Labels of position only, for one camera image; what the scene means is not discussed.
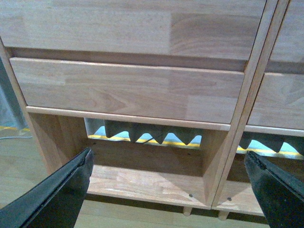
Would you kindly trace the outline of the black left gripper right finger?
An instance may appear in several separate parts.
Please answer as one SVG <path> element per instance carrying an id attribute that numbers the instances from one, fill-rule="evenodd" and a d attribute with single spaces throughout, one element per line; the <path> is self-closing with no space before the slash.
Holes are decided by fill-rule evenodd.
<path id="1" fill-rule="evenodd" d="M 263 156 L 248 151 L 245 168 L 258 204 L 271 228 L 304 226 L 304 183 Z"/>

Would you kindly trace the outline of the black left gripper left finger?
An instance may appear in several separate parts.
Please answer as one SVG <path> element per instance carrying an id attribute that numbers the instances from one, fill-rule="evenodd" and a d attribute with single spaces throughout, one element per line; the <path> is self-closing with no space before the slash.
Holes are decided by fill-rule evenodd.
<path id="1" fill-rule="evenodd" d="M 2 228 L 73 228 L 93 171 L 86 148 L 28 192 L 0 210 Z"/>

